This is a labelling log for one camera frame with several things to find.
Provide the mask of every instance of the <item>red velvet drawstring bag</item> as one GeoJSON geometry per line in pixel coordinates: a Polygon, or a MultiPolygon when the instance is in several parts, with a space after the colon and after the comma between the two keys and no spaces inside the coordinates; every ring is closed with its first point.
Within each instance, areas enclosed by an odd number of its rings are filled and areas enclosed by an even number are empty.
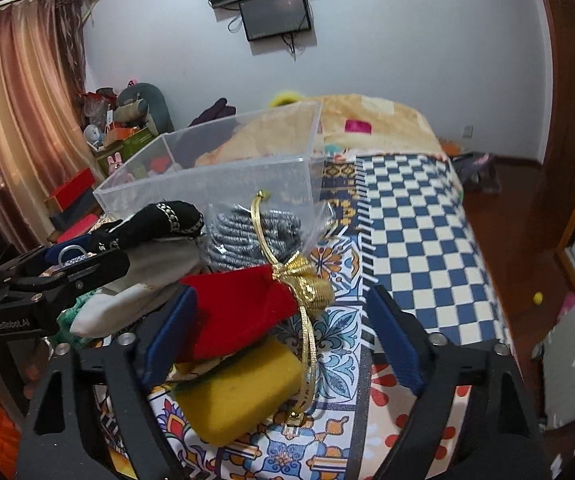
{"type": "Polygon", "coordinates": [[[283,319],[298,313],[290,288],[272,277],[272,266],[186,276],[198,309],[176,362],[233,354],[256,343],[283,319]]]}

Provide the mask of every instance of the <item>transparent storage bin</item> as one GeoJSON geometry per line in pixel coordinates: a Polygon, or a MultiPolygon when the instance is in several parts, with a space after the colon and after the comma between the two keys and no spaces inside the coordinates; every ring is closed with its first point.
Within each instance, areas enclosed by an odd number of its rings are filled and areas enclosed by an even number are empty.
{"type": "Polygon", "coordinates": [[[321,104],[301,102],[235,115],[162,134],[130,158],[94,195],[115,219],[148,204],[183,200],[205,213],[209,203],[251,204],[259,189],[267,208],[288,210],[308,230],[323,176],[321,104]]]}

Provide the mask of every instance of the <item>metal bolt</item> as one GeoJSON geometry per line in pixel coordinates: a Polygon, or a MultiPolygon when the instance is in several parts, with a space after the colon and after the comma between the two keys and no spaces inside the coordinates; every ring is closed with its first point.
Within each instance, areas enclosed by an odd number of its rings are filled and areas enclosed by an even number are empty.
{"type": "Polygon", "coordinates": [[[440,332],[434,332],[429,335],[429,342],[434,346],[445,346],[447,338],[440,332]]]}
{"type": "Polygon", "coordinates": [[[120,346],[128,346],[131,345],[134,341],[136,341],[136,334],[133,332],[125,332],[116,338],[118,344],[120,346]]]}
{"type": "Polygon", "coordinates": [[[510,355],[509,346],[503,343],[496,343],[493,347],[494,353],[498,355],[507,356],[510,355]]]}
{"type": "Polygon", "coordinates": [[[70,346],[69,343],[61,343],[59,345],[56,346],[56,348],[54,349],[54,353],[56,355],[65,355],[67,354],[70,350],[72,349],[72,347],[70,346]]]}

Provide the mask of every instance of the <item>gold ribbon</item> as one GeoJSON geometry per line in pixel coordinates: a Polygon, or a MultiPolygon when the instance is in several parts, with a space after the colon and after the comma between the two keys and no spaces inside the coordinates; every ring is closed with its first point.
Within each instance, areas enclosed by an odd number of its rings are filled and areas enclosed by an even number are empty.
{"type": "Polygon", "coordinates": [[[310,316],[318,316],[325,307],[334,301],[334,290],[328,280],[318,277],[312,263],[301,252],[297,251],[286,264],[282,264],[276,259],[267,244],[260,222],[260,203],[267,200],[269,196],[267,191],[259,191],[256,194],[251,203],[251,222],[258,237],[260,248],[272,265],[272,278],[290,288],[301,315],[301,326],[303,327],[301,389],[287,421],[290,426],[300,426],[303,422],[303,414],[314,401],[318,371],[314,327],[312,327],[310,316]]]}

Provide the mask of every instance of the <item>brown floor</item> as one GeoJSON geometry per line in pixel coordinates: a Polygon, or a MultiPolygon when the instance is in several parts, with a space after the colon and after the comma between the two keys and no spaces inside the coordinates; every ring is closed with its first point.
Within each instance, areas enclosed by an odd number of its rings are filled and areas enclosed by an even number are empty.
{"type": "MultiPolygon", "coordinates": [[[[536,248],[535,229],[548,227],[547,217],[533,221],[537,213],[532,210],[532,200],[539,168],[500,163],[497,171],[501,193],[468,192],[464,206],[506,313],[525,384],[540,412],[542,384],[530,354],[554,325],[571,287],[554,251],[540,252],[536,248]],[[543,294],[543,303],[538,306],[533,303],[536,292],[543,294]]],[[[565,464],[575,448],[575,422],[546,432],[545,445],[550,463],[561,453],[565,464]]]]}

